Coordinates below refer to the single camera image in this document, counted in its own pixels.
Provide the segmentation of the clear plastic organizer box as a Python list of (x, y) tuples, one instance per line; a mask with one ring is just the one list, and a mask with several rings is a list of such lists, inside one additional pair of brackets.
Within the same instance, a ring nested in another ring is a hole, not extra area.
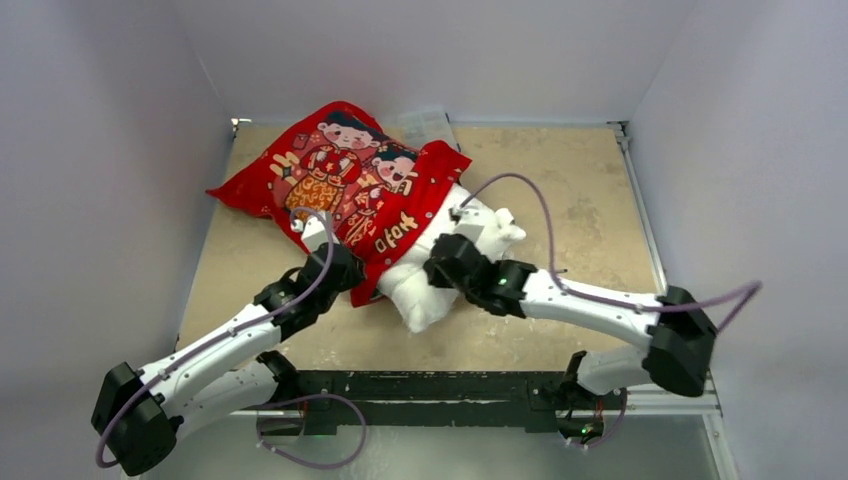
[(451, 126), (451, 119), (442, 107), (428, 106), (396, 116), (396, 126), (404, 144), (420, 149), (427, 143), (441, 140), (458, 152), (462, 151)]

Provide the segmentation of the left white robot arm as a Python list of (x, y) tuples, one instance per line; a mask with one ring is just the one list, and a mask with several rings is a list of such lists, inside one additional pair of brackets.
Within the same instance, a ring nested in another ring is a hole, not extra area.
[(113, 367), (91, 418), (99, 435), (96, 464), (136, 476), (231, 412), (333, 400), (329, 385), (305, 382), (275, 348), (364, 279), (360, 259), (343, 245), (324, 243), (201, 339), (138, 369), (126, 362)]

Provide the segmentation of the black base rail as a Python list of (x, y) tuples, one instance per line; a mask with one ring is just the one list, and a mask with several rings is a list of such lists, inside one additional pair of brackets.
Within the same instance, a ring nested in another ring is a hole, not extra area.
[(281, 353), (257, 357), (272, 377), (270, 402), (295, 413), (302, 433), (342, 426), (509, 427), (592, 442), (603, 416), (626, 408), (625, 391), (592, 394), (576, 368), (556, 371), (298, 370)]

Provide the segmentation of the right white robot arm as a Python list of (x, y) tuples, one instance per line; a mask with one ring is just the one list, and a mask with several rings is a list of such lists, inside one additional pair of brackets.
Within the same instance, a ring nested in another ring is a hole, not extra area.
[(685, 289), (639, 294), (567, 281), (530, 263), (492, 261), (460, 234), (440, 236), (424, 269), (430, 285), (493, 315), (556, 320), (623, 341), (574, 356), (561, 381), (573, 406), (649, 383), (683, 397), (704, 393), (718, 329)]

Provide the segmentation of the white pillow insert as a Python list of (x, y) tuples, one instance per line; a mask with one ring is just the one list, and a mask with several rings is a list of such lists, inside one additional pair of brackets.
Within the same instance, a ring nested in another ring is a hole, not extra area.
[[(429, 285), (424, 263), (437, 238), (454, 232), (456, 223), (450, 218), (450, 209), (469, 196), (467, 189), (452, 186), (439, 210), (424, 215), (429, 225), (418, 239), (378, 280), (377, 290), (393, 303), (412, 333), (420, 333), (444, 319), (459, 297), (455, 289)], [(527, 236), (506, 207), (494, 210), (480, 200), (472, 199), (467, 202), (465, 211), (482, 226), (482, 233), (474, 244), (491, 261), (509, 258), (510, 248)]]

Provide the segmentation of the red printed pillowcase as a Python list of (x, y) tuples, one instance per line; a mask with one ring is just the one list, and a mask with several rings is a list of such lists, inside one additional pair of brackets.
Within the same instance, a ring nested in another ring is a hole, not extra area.
[(290, 217), (327, 212), (342, 244), (365, 264), (351, 293), (361, 307), (381, 298), (382, 274), (411, 252), (470, 158), (443, 140), (422, 148), (385, 133), (358, 106), (331, 102), (291, 126), (251, 164), (208, 195), (229, 208), (272, 219), (295, 243)]

